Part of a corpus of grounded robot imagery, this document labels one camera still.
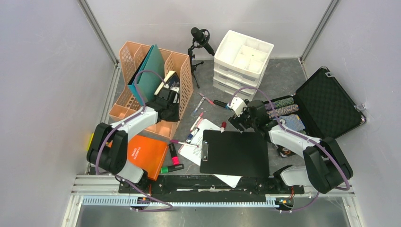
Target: clipboard clip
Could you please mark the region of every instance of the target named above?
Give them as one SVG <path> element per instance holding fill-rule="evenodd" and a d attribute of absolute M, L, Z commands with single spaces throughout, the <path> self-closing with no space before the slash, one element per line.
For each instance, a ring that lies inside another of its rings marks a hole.
<path fill-rule="evenodd" d="M 204 140 L 202 142 L 202 161 L 207 161 L 208 160 L 208 149 L 209 149 L 209 143 Z"/>

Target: microphone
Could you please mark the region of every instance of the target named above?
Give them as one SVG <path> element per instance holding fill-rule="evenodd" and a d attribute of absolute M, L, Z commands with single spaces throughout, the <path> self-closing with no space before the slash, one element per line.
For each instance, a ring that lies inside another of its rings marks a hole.
<path fill-rule="evenodd" d="M 199 43 L 200 46 L 204 47 L 208 51 L 208 53 L 214 56 L 214 50 L 208 43 L 209 39 L 205 37 L 203 32 L 201 32 L 197 27 L 193 27 L 191 29 L 191 35 L 193 36 L 193 39 Z"/>

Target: green highlighter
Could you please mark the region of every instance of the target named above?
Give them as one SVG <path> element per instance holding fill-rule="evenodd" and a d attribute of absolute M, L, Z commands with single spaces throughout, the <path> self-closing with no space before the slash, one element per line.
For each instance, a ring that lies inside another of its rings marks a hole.
<path fill-rule="evenodd" d="M 167 167 L 162 167 L 160 169 L 160 173 L 161 174 L 165 174 L 165 173 L 170 173 L 170 172 L 174 172 L 180 169 L 184 169 L 184 164 L 178 164 L 175 166 L 167 166 Z"/>

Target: white wall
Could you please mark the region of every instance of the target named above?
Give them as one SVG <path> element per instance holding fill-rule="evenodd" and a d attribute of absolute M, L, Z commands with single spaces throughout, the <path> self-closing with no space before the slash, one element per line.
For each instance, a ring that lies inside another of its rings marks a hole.
<path fill-rule="evenodd" d="M 327 66 L 367 123 L 338 142 L 354 169 L 352 179 L 367 227 L 401 226 L 401 21 L 399 0 L 343 0 L 305 68 Z"/>
<path fill-rule="evenodd" d="M 272 57 L 299 57 L 330 0 L 87 0 L 115 55 L 125 41 L 187 53 L 191 28 L 210 31 L 216 51 L 228 30 L 274 44 Z M 204 49 L 197 59 L 212 59 Z"/>
<path fill-rule="evenodd" d="M 0 226 L 60 226 L 113 65 L 74 0 L 0 7 Z"/>

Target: white paper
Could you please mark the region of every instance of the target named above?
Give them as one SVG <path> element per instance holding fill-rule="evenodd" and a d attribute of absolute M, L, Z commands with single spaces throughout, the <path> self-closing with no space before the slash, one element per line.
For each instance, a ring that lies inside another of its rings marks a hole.
<path fill-rule="evenodd" d="M 220 130 L 220 127 L 213 124 L 207 119 L 201 119 L 197 126 L 199 131 L 193 137 L 191 144 L 198 145 L 199 147 L 193 148 L 189 146 L 182 145 L 178 150 L 185 158 L 189 159 L 198 166 L 201 165 L 201 155 L 202 155 L 202 141 L 203 141 L 203 131 L 204 130 Z M 230 176 L 230 175 L 218 175 L 214 174 L 218 179 L 222 180 L 224 183 L 228 184 L 230 187 L 235 188 L 241 179 L 240 176 Z"/>

